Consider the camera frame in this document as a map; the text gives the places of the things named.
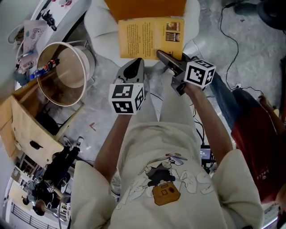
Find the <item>sneaker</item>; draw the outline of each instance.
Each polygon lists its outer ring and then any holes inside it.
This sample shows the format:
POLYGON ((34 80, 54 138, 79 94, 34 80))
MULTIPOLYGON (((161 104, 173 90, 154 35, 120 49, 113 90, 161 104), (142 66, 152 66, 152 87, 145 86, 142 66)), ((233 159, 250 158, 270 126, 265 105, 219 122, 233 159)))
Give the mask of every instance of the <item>sneaker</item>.
POLYGON ((84 142, 84 138, 83 137, 79 137, 77 139, 77 143, 76 143, 76 147, 77 148, 80 148, 81 147, 81 144, 84 142))
POLYGON ((68 139, 67 136, 63 137, 63 141, 64 141, 64 146, 69 147, 69 149, 72 148, 72 144, 71 144, 71 142, 70 142, 70 140, 68 139))

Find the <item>white cube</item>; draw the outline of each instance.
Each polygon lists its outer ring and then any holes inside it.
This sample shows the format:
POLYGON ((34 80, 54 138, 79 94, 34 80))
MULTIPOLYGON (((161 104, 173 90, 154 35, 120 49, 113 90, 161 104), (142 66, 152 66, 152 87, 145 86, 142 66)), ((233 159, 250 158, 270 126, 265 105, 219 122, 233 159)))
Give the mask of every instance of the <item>white cube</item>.
POLYGON ((188 62, 185 74, 185 82, 201 88, 209 85, 215 74, 215 66, 202 59, 188 62))
POLYGON ((144 84, 111 84, 108 100, 119 115, 137 114, 145 99, 144 84))

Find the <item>brown bag graphic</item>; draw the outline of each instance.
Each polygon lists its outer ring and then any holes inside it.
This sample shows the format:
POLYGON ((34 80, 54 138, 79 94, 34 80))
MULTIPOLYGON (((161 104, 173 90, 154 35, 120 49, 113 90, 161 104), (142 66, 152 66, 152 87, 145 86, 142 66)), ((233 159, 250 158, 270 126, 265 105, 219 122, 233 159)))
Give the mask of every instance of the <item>brown bag graphic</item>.
POLYGON ((153 195, 155 203, 159 206, 177 201, 180 198, 180 193, 173 184, 167 182, 153 188, 153 195))

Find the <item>black pants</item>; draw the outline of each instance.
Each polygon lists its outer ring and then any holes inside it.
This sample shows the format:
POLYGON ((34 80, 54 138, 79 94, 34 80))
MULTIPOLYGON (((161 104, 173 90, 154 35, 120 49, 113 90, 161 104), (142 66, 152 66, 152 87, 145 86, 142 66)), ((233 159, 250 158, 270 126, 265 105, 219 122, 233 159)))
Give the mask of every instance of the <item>black pants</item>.
POLYGON ((50 163, 43 175, 43 180, 51 180, 54 185, 59 188, 63 179, 70 178, 68 168, 73 164, 80 149, 74 147, 69 151, 69 147, 65 147, 50 163))

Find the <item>blue jeans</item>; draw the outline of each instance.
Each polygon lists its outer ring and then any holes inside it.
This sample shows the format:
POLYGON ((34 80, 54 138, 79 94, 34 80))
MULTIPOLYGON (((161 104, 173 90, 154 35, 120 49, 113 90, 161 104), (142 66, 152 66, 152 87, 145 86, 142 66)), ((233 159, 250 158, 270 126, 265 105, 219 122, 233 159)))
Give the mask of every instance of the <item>blue jeans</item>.
POLYGON ((260 104, 248 92, 240 88, 230 91, 216 72, 210 88, 231 130, 243 113, 253 107, 260 107, 260 104))

